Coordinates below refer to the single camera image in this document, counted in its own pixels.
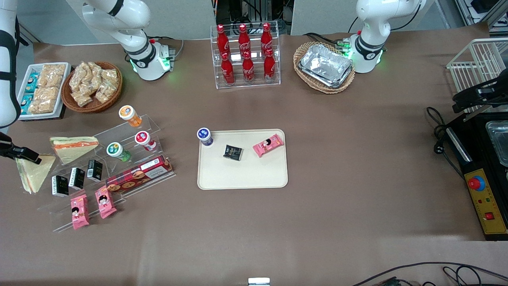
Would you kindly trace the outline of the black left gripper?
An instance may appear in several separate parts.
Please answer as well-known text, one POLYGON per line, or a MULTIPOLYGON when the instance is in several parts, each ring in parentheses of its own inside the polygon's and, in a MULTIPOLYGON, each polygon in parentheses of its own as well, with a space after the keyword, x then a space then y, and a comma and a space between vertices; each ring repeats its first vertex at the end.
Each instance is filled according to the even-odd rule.
POLYGON ((461 91, 452 97, 455 102, 453 112, 475 112, 479 105, 498 107, 507 105, 508 78, 500 75, 495 79, 485 81, 473 87, 473 91, 461 91))

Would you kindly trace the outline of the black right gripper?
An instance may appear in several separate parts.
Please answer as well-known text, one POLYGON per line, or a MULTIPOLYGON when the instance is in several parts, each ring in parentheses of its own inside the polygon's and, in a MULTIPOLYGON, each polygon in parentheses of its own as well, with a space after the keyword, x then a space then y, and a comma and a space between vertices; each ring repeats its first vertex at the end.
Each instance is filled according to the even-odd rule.
POLYGON ((0 133, 0 155, 10 159, 27 160, 35 164, 42 162, 37 152, 34 152, 30 148, 13 145, 11 137, 3 132, 0 133))

